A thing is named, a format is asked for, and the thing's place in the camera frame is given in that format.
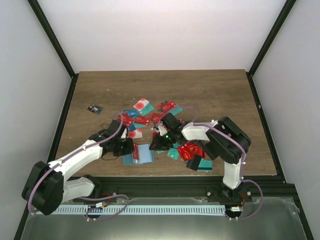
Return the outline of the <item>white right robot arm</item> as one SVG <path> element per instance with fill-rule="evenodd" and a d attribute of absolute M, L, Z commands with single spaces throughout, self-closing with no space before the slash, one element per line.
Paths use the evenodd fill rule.
<path fill-rule="evenodd" d="M 183 122 L 173 114 L 165 114 L 154 126 L 151 151 L 166 151 L 176 148 L 187 168 L 197 171 L 201 160 L 221 158 L 224 175 L 221 192 L 229 202 L 240 196 L 242 168 L 251 140 L 229 117 L 207 123 Z"/>

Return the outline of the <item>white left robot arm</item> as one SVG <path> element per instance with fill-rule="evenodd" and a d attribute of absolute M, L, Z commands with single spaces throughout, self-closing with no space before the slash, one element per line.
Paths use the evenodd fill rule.
<path fill-rule="evenodd" d="M 89 163 L 107 153 L 122 157 L 134 151 L 128 127 L 113 120 L 107 129 L 91 135 L 81 146 L 49 163 L 37 162 L 28 176 L 21 196 L 30 213 L 53 213 L 62 203 L 74 199 L 97 202 L 102 196 L 99 180 L 91 175 L 72 180 L 71 177 Z"/>

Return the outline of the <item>blue leather card holder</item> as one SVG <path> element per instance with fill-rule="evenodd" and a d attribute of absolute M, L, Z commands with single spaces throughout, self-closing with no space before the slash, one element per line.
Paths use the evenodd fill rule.
<path fill-rule="evenodd" d="M 122 163 L 125 166 L 136 166 L 155 162 L 155 154 L 153 150 L 149 149 L 149 144 L 138 144 L 139 161 L 133 161 L 133 155 L 127 154 L 122 158 Z"/>

